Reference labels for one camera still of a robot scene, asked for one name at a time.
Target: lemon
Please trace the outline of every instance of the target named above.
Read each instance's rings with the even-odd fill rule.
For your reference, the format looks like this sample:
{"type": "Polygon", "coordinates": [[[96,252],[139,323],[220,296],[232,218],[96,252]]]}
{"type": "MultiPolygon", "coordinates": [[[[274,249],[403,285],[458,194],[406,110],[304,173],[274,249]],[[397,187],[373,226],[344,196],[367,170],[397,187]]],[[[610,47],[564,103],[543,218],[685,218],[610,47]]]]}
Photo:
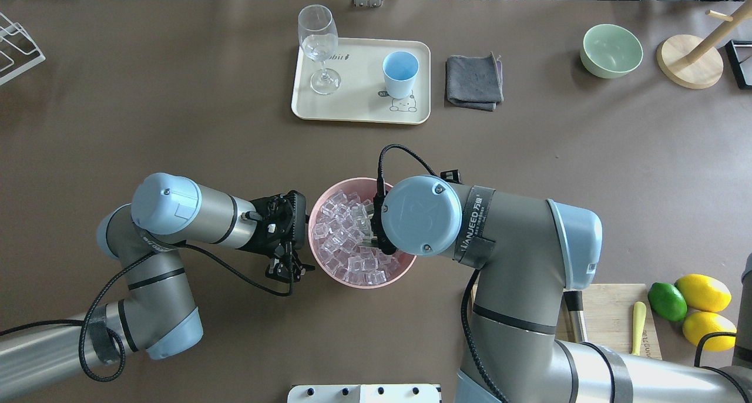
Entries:
{"type": "Polygon", "coordinates": [[[653,283],[647,292],[650,307],[664,320],[679,322],[687,315],[687,302],[672,284],[653,283]]]}
{"type": "MultiPolygon", "coordinates": [[[[719,331],[726,331],[727,333],[736,333],[736,326],[730,320],[722,317],[719,314],[712,312],[695,312],[690,314],[687,319],[684,320],[684,325],[681,326],[681,331],[684,333],[690,343],[695,346],[698,345],[701,338],[706,334],[719,333],[719,331]]],[[[711,350],[712,352],[722,352],[734,347],[736,339],[733,337],[714,337],[706,341],[703,349],[711,350]]]]}
{"type": "Polygon", "coordinates": [[[705,312],[721,312],[731,301],[731,291],[725,284],[713,277],[690,274],[676,281],[687,306],[705,312]]]}

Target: green bowl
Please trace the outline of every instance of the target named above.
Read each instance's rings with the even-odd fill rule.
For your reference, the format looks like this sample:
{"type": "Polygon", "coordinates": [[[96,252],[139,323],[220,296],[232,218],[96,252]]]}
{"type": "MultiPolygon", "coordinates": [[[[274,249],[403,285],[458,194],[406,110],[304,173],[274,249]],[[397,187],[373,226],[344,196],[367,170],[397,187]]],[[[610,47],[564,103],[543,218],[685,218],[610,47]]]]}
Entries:
{"type": "Polygon", "coordinates": [[[596,25],[585,33],[580,60],[594,76],[616,79],[642,62],[642,45],[622,26],[596,25]]]}

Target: gray cloth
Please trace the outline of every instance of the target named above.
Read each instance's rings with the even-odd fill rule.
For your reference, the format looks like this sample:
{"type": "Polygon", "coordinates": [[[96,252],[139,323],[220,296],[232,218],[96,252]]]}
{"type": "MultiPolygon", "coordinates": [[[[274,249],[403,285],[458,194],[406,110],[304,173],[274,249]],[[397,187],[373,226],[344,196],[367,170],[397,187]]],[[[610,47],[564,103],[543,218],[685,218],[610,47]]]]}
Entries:
{"type": "Polygon", "coordinates": [[[485,58],[452,55],[446,60],[446,96],[462,108],[493,111],[504,101],[502,61],[493,54],[485,58]]]}

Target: brown table surface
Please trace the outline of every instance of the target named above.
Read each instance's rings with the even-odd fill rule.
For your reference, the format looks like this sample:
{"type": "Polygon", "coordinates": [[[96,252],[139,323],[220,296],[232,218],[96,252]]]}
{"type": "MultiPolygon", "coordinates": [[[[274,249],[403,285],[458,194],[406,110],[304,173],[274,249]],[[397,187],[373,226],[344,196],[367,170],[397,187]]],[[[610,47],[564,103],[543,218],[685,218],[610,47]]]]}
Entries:
{"type": "MultiPolygon", "coordinates": [[[[0,328],[86,310],[119,269],[97,248],[96,226],[150,173],[243,199],[297,189],[310,208],[331,184],[374,176],[394,142],[437,170],[459,168],[466,183],[595,211],[604,228],[597,283],[711,274],[731,288],[723,314],[736,320],[752,251],[752,93],[728,65],[712,88],[679,87],[654,52],[674,34],[706,36],[720,21],[704,12],[738,4],[317,2],[333,10],[340,36],[430,47],[428,121],[293,115],[296,15],[309,0],[0,1],[48,58],[0,87],[0,328]],[[639,37],[639,69],[616,80],[583,69],[580,40],[597,23],[639,37]],[[446,102],[447,57],[488,52],[502,56],[505,103],[481,112],[446,102]]],[[[752,22],[729,38],[752,38],[752,22]]],[[[398,152],[385,166],[393,183],[421,173],[398,152]]],[[[263,279],[263,257],[214,250],[263,279]]],[[[309,250],[301,258],[313,263],[309,250]]],[[[292,297],[275,298],[198,254],[184,259],[204,325],[198,345],[161,362],[138,353],[110,384],[79,375],[18,401],[271,402],[293,384],[343,382],[437,382],[453,400],[469,268],[421,259],[370,291],[315,271],[292,297]]],[[[105,301],[125,294],[119,284],[105,301]]],[[[694,348],[656,323],[663,358],[691,364],[694,348]]]]}

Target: light blue cup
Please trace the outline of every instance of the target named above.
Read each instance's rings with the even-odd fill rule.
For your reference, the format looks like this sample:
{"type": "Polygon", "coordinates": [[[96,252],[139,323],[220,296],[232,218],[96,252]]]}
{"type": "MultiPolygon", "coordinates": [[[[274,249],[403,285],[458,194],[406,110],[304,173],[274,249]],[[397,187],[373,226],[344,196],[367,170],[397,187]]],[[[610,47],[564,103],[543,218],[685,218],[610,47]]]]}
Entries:
{"type": "Polygon", "coordinates": [[[622,26],[596,25],[585,33],[580,60],[594,76],[616,79],[642,62],[642,45],[622,26]]]}
{"type": "Polygon", "coordinates": [[[392,52],[384,58],[384,82],[392,98],[402,99],[410,96],[420,65],[418,58],[410,52],[392,52]]]}

